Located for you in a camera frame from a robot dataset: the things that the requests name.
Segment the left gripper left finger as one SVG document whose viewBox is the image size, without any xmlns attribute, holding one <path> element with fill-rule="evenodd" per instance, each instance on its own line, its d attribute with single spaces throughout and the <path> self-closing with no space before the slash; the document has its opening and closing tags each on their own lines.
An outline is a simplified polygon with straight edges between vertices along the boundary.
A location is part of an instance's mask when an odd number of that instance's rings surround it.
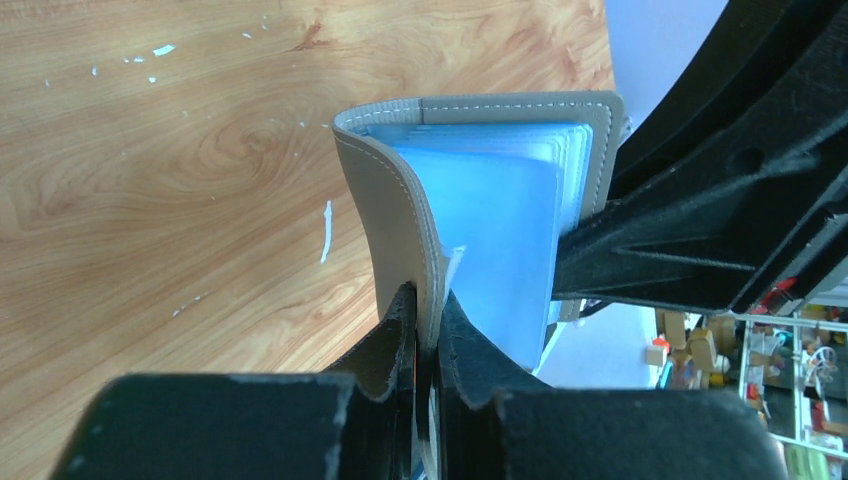
<svg viewBox="0 0 848 480">
<path fill-rule="evenodd" d="M 416 291 L 317 373 L 136 373 L 86 407 L 55 479 L 408 479 Z"/>
</svg>

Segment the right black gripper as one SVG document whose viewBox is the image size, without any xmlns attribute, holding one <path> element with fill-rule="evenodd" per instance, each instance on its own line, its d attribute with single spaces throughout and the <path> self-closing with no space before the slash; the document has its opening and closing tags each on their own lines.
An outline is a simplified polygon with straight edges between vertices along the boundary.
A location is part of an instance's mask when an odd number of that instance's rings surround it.
<svg viewBox="0 0 848 480">
<path fill-rule="evenodd" d="M 842 1 L 730 1 L 620 147 L 621 199 L 728 128 L 824 31 Z M 725 132 L 562 239 L 553 296 L 742 313 L 845 256 L 833 216 L 847 132 Z"/>
</svg>

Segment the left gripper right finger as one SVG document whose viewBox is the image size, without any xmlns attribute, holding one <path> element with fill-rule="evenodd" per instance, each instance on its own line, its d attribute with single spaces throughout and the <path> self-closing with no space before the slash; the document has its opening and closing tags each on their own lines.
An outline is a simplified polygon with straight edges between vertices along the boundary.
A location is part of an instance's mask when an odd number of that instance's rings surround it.
<svg viewBox="0 0 848 480">
<path fill-rule="evenodd" d="M 784 479 L 773 437 L 720 390 L 571 390 L 519 367 L 455 296 L 438 349 L 442 479 Z"/>
</svg>

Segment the grey card holder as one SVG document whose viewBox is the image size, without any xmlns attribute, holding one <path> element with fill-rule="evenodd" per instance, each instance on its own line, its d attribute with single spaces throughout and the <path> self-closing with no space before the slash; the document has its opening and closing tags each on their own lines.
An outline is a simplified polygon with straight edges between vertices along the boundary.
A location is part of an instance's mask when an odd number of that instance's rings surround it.
<svg viewBox="0 0 848 480">
<path fill-rule="evenodd" d="M 432 341 L 454 294 L 494 345 L 534 368 L 558 240 L 603 209 L 624 121 L 612 91 L 405 98 L 339 113 L 332 130 L 379 311 L 412 282 Z"/>
</svg>

